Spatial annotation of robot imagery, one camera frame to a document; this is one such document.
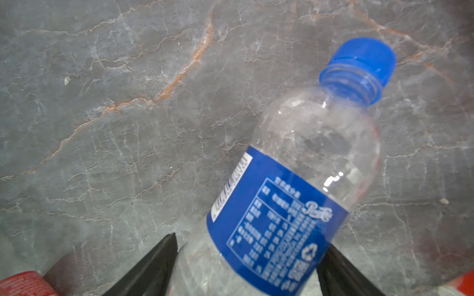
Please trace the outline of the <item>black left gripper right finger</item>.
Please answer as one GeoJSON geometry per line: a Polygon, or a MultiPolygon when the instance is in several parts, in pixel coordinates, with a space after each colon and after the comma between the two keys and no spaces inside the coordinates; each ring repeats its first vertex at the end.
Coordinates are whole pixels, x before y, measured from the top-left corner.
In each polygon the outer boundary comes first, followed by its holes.
{"type": "Polygon", "coordinates": [[[332,244],[317,274],[323,296],[385,296],[332,244]]]}

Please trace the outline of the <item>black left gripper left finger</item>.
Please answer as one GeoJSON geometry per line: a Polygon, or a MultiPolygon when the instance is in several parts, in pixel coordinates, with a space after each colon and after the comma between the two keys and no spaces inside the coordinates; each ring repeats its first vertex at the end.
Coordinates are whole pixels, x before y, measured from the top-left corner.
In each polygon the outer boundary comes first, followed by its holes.
{"type": "Polygon", "coordinates": [[[176,235],[166,235],[104,296],[164,296],[177,254],[176,235]]]}

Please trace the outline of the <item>white red label bottle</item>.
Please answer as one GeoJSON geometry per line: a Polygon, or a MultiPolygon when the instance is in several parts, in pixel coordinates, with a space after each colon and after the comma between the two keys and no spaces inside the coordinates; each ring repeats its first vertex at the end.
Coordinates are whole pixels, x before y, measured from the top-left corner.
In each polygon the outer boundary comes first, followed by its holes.
{"type": "Polygon", "coordinates": [[[474,270],[438,288],[440,296],[474,296],[474,270]]]}

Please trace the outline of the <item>red cap small bottle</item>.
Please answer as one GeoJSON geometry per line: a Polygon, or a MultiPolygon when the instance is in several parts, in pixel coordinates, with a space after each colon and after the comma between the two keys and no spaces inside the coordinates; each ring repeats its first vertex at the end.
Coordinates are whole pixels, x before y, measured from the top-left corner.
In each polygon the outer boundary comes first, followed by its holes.
{"type": "Polygon", "coordinates": [[[36,271],[26,271],[1,281],[1,296],[58,296],[36,271]]]}

